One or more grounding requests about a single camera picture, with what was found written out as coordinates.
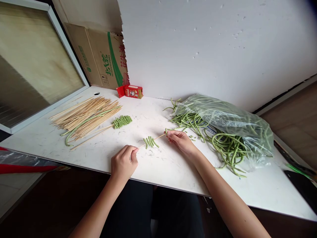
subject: plastic bag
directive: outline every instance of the plastic bag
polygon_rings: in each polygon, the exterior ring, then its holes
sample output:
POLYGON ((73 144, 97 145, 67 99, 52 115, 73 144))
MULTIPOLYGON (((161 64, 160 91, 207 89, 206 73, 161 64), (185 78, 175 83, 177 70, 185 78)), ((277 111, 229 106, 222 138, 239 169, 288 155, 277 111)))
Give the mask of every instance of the plastic bag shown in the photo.
POLYGON ((195 94, 178 103, 171 116, 197 113, 202 119, 224 133, 241 136, 246 147, 249 169, 267 164, 273 156, 273 132, 269 124, 257 115, 231 103, 195 94))
POLYGON ((59 163, 8 151, 0 147, 0 174, 43 173, 52 170, 66 170, 68 167, 59 163))

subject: window frame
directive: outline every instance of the window frame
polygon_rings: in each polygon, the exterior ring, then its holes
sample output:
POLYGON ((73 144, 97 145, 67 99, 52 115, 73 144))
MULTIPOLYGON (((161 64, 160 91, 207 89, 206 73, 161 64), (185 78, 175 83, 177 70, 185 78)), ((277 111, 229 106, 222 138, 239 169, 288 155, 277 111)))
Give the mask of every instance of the window frame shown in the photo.
POLYGON ((35 113, 34 115, 24 119, 23 121, 19 122, 18 124, 16 124, 15 126, 9 128, 7 126, 4 126, 2 124, 0 124, 0 130, 3 130, 7 133, 10 134, 14 134, 17 131, 21 130, 22 128, 24 128, 25 126, 29 125, 30 123, 34 122, 35 120, 37 120, 38 118, 46 115, 48 112, 52 111, 53 109, 55 109, 56 107, 60 106, 61 104, 63 104, 64 102, 70 100, 71 98, 73 98, 74 96, 76 96, 77 94, 81 93, 82 91, 86 90, 87 88, 89 88, 89 83, 85 77, 84 72, 82 71, 79 62, 76 59, 76 56, 70 46, 70 44, 68 43, 68 40, 63 32, 63 29, 53 11, 53 8, 47 4, 47 3, 43 3, 43 2, 39 2, 39 1, 35 1, 35 0, 0 0, 0 2, 4 2, 4 3, 9 3, 9 4, 14 4, 14 5, 19 5, 19 6, 23 6, 23 7, 28 7, 28 8, 34 8, 34 9, 38 9, 38 10, 42 10, 42 11, 46 11, 49 19, 51 20, 61 42, 63 43, 63 46, 65 48, 65 50, 67 51, 71 61, 74 64, 74 67, 76 68, 79 77, 81 78, 84 86, 78 90, 76 90, 75 92, 67 95, 66 97, 58 100, 57 102, 51 104, 50 106, 40 110, 39 112, 35 113))

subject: small red carton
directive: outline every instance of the small red carton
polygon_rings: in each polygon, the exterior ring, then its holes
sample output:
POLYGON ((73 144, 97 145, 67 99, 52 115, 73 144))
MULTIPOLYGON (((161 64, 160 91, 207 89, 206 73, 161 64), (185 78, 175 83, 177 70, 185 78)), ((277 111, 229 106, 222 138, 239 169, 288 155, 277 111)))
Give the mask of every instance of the small red carton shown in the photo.
POLYGON ((133 85, 124 85, 117 88, 117 92, 119 94, 119 98, 123 96, 127 96, 130 98, 138 98, 141 99, 143 97, 143 89, 139 86, 133 85))

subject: right hand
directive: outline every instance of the right hand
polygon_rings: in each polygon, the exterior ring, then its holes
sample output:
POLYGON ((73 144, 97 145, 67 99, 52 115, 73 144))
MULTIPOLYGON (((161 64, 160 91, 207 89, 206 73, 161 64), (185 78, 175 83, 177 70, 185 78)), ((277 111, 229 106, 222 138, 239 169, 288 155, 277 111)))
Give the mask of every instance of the right hand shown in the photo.
POLYGON ((111 177, 126 184, 138 166, 138 160, 136 158, 138 151, 139 149, 135 146, 125 145, 113 156, 111 158, 111 177))
POLYGON ((185 132, 167 131, 168 141, 175 144, 187 157, 196 155, 199 150, 185 132))

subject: pants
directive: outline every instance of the pants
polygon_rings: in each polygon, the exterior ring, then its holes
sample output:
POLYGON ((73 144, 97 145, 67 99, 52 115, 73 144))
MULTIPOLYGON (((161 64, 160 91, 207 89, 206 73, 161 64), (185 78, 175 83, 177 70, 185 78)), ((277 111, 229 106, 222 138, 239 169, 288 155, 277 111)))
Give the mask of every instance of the pants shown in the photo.
POLYGON ((129 180, 110 210, 100 237, 204 237, 197 195, 129 180))

